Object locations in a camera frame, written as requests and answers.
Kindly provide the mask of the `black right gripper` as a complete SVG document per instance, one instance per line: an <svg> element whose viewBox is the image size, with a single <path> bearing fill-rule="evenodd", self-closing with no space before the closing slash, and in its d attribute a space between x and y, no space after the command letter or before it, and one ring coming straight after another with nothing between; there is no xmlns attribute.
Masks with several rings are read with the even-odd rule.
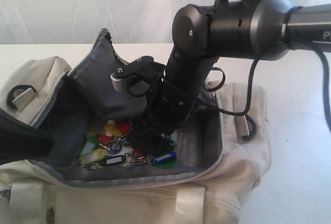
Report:
<svg viewBox="0 0 331 224"><path fill-rule="evenodd" d="M134 124L134 137L172 133L187 121L197 100L196 76L163 76L149 94L147 108Z"/></svg>

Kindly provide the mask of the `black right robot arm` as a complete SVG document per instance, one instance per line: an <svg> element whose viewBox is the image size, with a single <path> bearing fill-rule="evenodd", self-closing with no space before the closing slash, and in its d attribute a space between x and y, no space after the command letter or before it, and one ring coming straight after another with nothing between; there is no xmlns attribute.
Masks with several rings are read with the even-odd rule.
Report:
<svg viewBox="0 0 331 224"><path fill-rule="evenodd" d="M330 121L330 5L301 7L288 0L216 2L187 5L173 21L174 47L154 85L143 119L136 124L142 140L170 133L184 123L220 57L247 58L252 81L260 60L275 61L288 50L312 50L322 62L323 107Z"/></svg>

